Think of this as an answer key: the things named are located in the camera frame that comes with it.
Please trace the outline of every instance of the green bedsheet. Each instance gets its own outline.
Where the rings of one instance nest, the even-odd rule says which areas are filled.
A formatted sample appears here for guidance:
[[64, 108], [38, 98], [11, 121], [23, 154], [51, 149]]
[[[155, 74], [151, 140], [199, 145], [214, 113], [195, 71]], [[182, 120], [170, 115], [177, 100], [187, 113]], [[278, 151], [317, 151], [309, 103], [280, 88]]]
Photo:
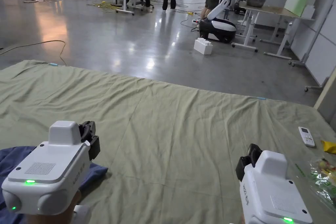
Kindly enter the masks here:
[[[239, 224], [235, 168], [250, 143], [283, 153], [315, 223], [335, 223], [294, 163], [335, 133], [313, 108], [120, 74], [23, 61], [0, 71], [0, 149], [37, 145], [57, 120], [96, 122], [108, 176], [85, 196], [90, 223]], [[307, 148], [298, 126], [317, 148]]]

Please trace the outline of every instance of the hand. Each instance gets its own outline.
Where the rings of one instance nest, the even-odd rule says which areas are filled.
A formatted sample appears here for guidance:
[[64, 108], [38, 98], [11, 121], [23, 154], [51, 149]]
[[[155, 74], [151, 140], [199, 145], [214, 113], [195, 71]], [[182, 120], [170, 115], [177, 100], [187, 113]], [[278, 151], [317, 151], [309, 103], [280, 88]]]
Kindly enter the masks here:
[[28, 224], [70, 224], [74, 214], [74, 207], [80, 201], [82, 195], [77, 191], [74, 195], [68, 209], [58, 215], [29, 215], [27, 214]]

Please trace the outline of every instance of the speaker grille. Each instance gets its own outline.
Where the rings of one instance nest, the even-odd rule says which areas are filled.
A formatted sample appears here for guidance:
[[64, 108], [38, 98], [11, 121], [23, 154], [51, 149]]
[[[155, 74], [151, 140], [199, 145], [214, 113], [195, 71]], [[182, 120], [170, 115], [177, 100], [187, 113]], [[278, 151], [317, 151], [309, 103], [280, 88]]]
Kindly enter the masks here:
[[295, 208], [288, 200], [283, 200], [275, 196], [271, 196], [272, 204], [275, 209], [295, 214]]
[[46, 175], [53, 169], [55, 165], [55, 163], [35, 162], [28, 170], [26, 170], [25, 174]]

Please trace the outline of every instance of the metal bowl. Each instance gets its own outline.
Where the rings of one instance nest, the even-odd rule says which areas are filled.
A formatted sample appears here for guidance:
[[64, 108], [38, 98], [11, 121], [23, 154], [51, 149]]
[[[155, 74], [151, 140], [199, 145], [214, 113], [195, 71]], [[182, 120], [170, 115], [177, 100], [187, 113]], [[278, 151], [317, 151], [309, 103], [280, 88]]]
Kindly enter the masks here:
[[263, 7], [266, 0], [247, 0], [246, 4], [254, 7]]

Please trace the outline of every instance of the dark shorts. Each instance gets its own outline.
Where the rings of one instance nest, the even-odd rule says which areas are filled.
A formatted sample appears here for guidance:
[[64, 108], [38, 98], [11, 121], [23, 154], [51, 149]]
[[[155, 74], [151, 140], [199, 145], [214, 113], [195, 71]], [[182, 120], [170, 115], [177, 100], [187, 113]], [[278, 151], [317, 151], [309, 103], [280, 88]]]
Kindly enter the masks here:
[[205, 8], [213, 10], [219, 4], [219, 0], [205, 0]]

